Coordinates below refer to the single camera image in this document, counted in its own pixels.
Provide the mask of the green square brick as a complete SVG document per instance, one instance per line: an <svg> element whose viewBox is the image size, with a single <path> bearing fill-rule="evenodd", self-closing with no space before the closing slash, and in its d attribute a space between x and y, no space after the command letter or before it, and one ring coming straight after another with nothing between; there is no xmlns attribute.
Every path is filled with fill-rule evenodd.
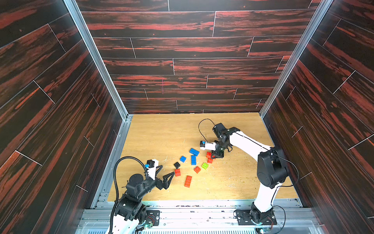
<svg viewBox="0 0 374 234"><path fill-rule="evenodd" d="M202 164L202 168L206 170L206 169L208 168L208 164L204 162L204 163Z"/></svg>

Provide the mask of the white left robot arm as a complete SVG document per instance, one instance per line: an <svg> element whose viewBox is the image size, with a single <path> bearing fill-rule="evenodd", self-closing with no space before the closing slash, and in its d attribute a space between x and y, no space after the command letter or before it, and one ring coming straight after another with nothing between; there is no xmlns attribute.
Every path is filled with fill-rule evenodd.
<svg viewBox="0 0 374 234"><path fill-rule="evenodd" d="M126 192L115 202L108 234L132 234L138 226L150 227L156 223L155 215L147 214L142 199L153 188L168 189L175 173L171 172L159 179L157 174L162 166L153 160L148 161L145 169L148 177L144 178L141 174L132 175L126 185Z"/></svg>

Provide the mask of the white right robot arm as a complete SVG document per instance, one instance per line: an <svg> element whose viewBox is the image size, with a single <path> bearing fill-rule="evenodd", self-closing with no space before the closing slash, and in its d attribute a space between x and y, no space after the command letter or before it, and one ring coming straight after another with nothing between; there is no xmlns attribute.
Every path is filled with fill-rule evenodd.
<svg viewBox="0 0 374 234"><path fill-rule="evenodd" d="M212 130L218 138L214 141L215 149L211 152L214 159L223 158L225 150L231 151L233 146L255 159L257 162L257 178L261 184L258 195L253 202L253 209L260 213L270 211L277 188L282 186L289 176L287 160L279 156L277 148L250 138L236 127L227 129L222 123L218 123Z"/></svg>

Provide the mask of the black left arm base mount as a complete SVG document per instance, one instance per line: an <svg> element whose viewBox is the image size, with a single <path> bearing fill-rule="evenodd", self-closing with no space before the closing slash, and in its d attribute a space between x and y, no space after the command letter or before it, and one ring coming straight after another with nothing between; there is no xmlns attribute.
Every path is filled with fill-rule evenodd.
<svg viewBox="0 0 374 234"><path fill-rule="evenodd" d="M160 223L160 211L159 210L146 210L145 215L142 217L140 226L145 228L151 228L159 226Z"/></svg>

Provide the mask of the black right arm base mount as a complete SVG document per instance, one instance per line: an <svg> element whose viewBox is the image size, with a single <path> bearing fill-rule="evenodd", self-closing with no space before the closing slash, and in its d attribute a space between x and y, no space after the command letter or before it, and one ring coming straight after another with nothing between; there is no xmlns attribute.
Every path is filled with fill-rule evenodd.
<svg viewBox="0 0 374 234"><path fill-rule="evenodd" d="M266 212L261 212L254 203L251 205L251 209L243 210L236 209L233 214L237 219L239 225L270 225L274 226L277 224L277 220L274 215L273 207Z"/></svg>

